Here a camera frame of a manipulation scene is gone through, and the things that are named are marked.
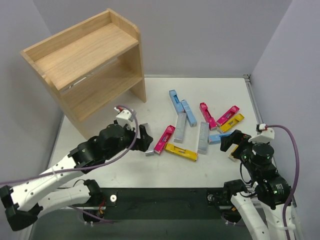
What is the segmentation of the silver toothpaste box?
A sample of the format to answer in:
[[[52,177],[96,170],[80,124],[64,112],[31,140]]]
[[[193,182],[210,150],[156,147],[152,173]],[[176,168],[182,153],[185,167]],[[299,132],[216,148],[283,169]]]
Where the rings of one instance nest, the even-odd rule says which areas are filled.
[[[175,143],[182,143],[184,139],[185,126],[186,126],[187,114],[185,112],[179,112],[174,131]]]
[[[205,155],[208,150],[209,124],[207,122],[200,123],[199,139],[197,153]]]
[[[145,152],[145,156],[146,156],[146,157],[153,156],[154,154],[155,154],[155,152],[154,152],[153,149],[147,150],[147,151]]]

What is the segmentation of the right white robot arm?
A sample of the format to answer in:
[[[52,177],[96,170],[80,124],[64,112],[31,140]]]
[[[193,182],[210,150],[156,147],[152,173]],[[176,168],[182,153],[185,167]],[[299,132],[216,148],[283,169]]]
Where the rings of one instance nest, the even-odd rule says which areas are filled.
[[[279,174],[272,163],[275,138],[274,126],[257,125],[257,135],[250,136],[235,130],[220,139],[220,150],[237,147],[231,156],[246,168],[250,181],[232,180],[224,183],[221,197],[236,209],[252,239],[293,240],[296,226],[292,216],[292,198],[297,188]]]

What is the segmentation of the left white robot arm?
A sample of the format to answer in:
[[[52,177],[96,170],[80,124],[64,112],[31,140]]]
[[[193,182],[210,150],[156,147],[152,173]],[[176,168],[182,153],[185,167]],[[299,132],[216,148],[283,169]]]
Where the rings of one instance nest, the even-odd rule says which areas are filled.
[[[145,152],[153,138],[142,124],[139,133],[140,137],[137,137],[134,128],[129,129],[115,121],[98,135],[80,143],[38,178],[16,186],[2,186],[0,199],[11,229],[15,232],[23,230],[43,215],[63,207],[87,203],[99,205],[104,197],[93,179],[65,189],[60,186],[89,173],[95,166],[111,163],[111,159],[123,150]]]

